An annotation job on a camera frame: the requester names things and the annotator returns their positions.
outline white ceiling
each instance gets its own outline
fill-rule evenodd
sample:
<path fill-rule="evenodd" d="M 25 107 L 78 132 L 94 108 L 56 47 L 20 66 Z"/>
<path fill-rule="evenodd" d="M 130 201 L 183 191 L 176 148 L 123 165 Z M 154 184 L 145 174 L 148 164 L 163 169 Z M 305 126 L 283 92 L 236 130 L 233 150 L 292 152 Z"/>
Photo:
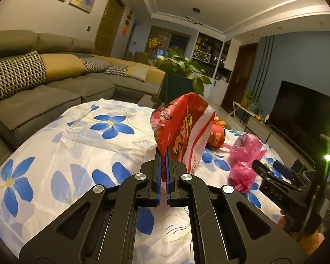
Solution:
<path fill-rule="evenodd" d="M 241 45 L 246 45 L 259 42 L 259 39 L 262 37 L 293 33 L 296 31 L 330 31 L 330 15 L 313 15 L 293 18 L 247 31 L 234 38 L 239 40 Z"/>
<path fill-rule="evenodd" d="M 229 40 L 254 29 L 300 17 L 330 16 L 325 0 L 130 0 L 143 19 L 152 17 L 189 26 Z M 192 11 L 201 9 L 200 13 Z M 185 19 L 191 16 L 203 26 Z"/>

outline metal pivot bolt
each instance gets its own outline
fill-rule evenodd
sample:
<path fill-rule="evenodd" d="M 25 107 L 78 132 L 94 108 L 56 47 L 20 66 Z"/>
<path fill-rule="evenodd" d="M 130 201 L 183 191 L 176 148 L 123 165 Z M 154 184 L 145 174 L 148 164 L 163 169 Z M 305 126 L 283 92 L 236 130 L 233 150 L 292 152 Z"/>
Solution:
<path fill-rule="evenodd" d="M 181 176 L 181 179 L 183 179 L 184 181 L 190 181 L 192 179 L 192 175 L 191 174 L 183 174 Z"/>
<path fill-rule="evenodd" d="M 234 188 L 230 185 L 225 185 L 222 188 L 222 191 L 225 192 L 226 194 L 232 194 L 234 192 Z"/>
<path fill-rule="evenodd" d="M 93 188 L 93 191 L 96 194 L 102 193 L 104 191 L 104 187 L 101 184 L 98 184 Z"/>
<path fill-rule="evenodd" d="M 143 173 L 138 173 L 134 176 L 134 178 L 138 181 L 143 181 L 147 176 Z"/>

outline green light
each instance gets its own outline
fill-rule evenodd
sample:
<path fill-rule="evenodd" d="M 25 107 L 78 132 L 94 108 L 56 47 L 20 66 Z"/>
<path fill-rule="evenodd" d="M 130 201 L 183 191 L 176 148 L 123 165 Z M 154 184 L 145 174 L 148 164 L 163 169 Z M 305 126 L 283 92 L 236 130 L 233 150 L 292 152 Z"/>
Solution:
<path fill-rule="evenodd" d="M 324 159 L 327 160 L 327 161 L 330 161 L 330 155 L 325 155 Z"/>

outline tv stand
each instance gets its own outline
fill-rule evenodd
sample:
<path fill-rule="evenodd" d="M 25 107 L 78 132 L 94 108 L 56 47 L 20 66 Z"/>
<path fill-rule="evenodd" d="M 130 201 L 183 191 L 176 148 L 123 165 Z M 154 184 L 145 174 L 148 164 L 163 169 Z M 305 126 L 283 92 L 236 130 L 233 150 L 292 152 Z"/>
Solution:
<path fill-rule="evenodd" d="M 296 171 L 313 170 L 308 161 L 290 143 L 265 123 L 250 117 L 245 132 L 256 135 L 260 140 L 270 145 L 286 167 Z"/>

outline dark green planter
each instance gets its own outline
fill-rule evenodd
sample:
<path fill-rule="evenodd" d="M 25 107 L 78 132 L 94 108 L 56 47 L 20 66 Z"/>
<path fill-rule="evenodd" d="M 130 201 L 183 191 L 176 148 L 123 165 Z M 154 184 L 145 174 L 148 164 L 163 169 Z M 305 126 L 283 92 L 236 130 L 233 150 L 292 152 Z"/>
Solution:
<path fill-rule="evenodd" d="M 249 110 L 251 111 L 251 112 L 253 112 L 255 115 L 258 115 L 259 114 L 259 106 L 257 106 L 257 105 L 254 105 L 254 104 L 250 104 L 249 105 Z"/>
<path fill-rule="evenodd" d="M 173 73 L 166 73 L 160 90 L 160 100 L 165 104 L 186 93 L 192 92 L 192 79 Z"/>

